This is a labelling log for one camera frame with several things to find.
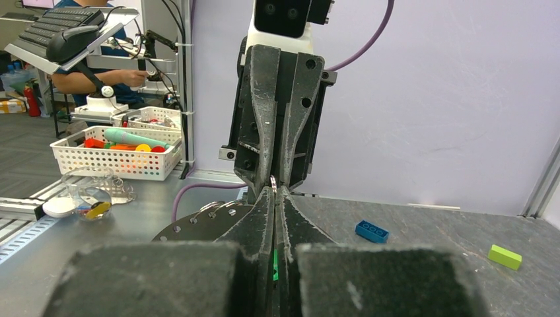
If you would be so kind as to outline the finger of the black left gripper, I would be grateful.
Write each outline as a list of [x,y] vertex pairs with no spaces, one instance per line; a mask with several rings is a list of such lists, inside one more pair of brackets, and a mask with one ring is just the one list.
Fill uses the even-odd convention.
[[323,66],[324,60],[317,55],[297,54],[291,96],[283,121],[279,163],[279,180],[287,188],[291,186],[297,142],[316,99]]
[[259,133],[259,163],[254,187],[265,186],[270,176],[276,128],[276,90],[281,51],[264,45],[251,47],[250,92]]

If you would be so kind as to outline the green key tag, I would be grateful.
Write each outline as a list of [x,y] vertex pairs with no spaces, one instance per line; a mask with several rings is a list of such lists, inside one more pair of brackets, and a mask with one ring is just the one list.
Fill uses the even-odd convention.
[[277,250],[274,249],[273,252],[273,281],[278,281],[279,273],[278,273],[278,255]]

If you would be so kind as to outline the perforated metal ring plate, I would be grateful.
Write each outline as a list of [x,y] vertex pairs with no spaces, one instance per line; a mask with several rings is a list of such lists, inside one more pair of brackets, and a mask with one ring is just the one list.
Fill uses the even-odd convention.
[[152,241],[214,241],[239,222],[252,208],[253,205],[242,200],[215,201],[203,206],[196,213],[174,221],[162,229]]

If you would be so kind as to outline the lime green block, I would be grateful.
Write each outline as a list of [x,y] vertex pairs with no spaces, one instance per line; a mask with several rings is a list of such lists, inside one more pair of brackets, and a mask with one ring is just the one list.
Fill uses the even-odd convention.
[[522,263],[522,256],[506,248],[493,244],[487,255],[488,259],[517,271]]

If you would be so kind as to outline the black keyboard on stand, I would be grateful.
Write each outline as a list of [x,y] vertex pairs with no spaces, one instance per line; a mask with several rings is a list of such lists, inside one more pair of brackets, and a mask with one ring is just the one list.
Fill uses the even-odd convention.
[[100,51],[109,38],[139,16],[128,7],[61,7],[27,26],[4,50],[51,75]]

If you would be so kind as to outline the white perforated basket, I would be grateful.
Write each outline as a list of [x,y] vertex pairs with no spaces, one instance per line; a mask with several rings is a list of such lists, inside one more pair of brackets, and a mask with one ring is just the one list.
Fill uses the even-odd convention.
[[114,127],[124,127],[125,118],[128,119],[126,127],[130,128],[162,131],[181,130],[181,113],[179,110],[147,106],[114,115],[110,118],[110,121]]
[[175,131],[124,128],[138,137],[161,141],[169,145],[163,153],[88,148],[80,140],[94,139],[105,144],[108,126],[86,128],[50,144],[59,170],[65,174],[76,168],[110,168],[116,176],[133,180],[164,181],[182,158],[182,136]]

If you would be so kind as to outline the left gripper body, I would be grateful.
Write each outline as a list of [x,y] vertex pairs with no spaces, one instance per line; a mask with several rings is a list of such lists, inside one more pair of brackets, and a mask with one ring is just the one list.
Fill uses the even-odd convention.
[[[270,176],[264,187],[270,184],[271,178],[275,179],[278,186],[283,186],[279,180],[281,138],[285,110],[287,104],[289,103],[293,86],[295,63],[298,53],[280,51],[281,55],[279,60],[276,90],[277,112],[273,159]],[[221,159],[233,161],[234,173],[248,185],[251,193],[250,199],[254,201],[260,195],[260,192],[264,187],[254,187],[255,173],[259,163],[259,133],[254,116],[250,92],[250,58],[251,47],[248,51],[246,51],[246,53],[241,54],[238,59],[238,86],[234,103],[230,137],[228,139],[228,143],[221,147],[219,156]],[[310,173],[326,90],[328,87],[333,86],[336,80],[337,74],[333,71],[326,70],[323,66],[320,87],[318,89],[316,99],[312,106],[307,123],[305,124],[302,134],[297,142],[295,158],[293,161],[291,186],[288,188],[290,190],[294,190],[299,187],[307,179],[307,176]]]

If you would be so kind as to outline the clear plastic bowl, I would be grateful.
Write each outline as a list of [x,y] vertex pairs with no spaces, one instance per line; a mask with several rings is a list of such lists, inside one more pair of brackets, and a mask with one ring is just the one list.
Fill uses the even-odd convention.
[[100,221],[110,216],[113,171],[107,167],[85,166],[66,172],[61,181],[73,200],[75,214],[82,221]]

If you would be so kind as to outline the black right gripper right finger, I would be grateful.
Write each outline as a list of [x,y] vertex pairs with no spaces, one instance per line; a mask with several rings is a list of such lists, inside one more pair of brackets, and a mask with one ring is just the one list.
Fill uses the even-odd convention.
[[467,261],[429,245],[337,244],[275,194],[281,316],[488,316]]

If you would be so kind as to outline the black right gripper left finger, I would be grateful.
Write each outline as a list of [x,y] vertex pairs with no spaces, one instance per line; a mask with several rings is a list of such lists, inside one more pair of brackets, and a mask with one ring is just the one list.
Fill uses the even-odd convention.
[[44,316],[271,316],[275,192],[213,242],[109,244],[76,252]]

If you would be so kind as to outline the dark blue flat brick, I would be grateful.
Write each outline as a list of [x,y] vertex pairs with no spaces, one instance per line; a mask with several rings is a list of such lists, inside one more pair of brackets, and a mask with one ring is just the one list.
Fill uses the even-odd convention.
[[358,236],[377,244],[386,243],[390,234],[387,230],[365,220],[362,220],[356,225],[355,233]]

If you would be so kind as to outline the seated person in blue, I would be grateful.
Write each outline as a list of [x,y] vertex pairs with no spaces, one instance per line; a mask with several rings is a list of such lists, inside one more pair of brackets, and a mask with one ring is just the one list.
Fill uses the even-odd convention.
[[[62,0],[58,7],[111,7],[108,0]],[[147,104],[133,87],[140,87],[147,79],[146,71],[132,69],[91,69],[104,84],[113,88],[116,101],[127,104],[131,109],[140,109]],[[54,87],[63,94],[70,94],[78,106],[87,103],[87,96],[96,92],[96,87],[86,75],[78,70],[59,70],[50,76]]]

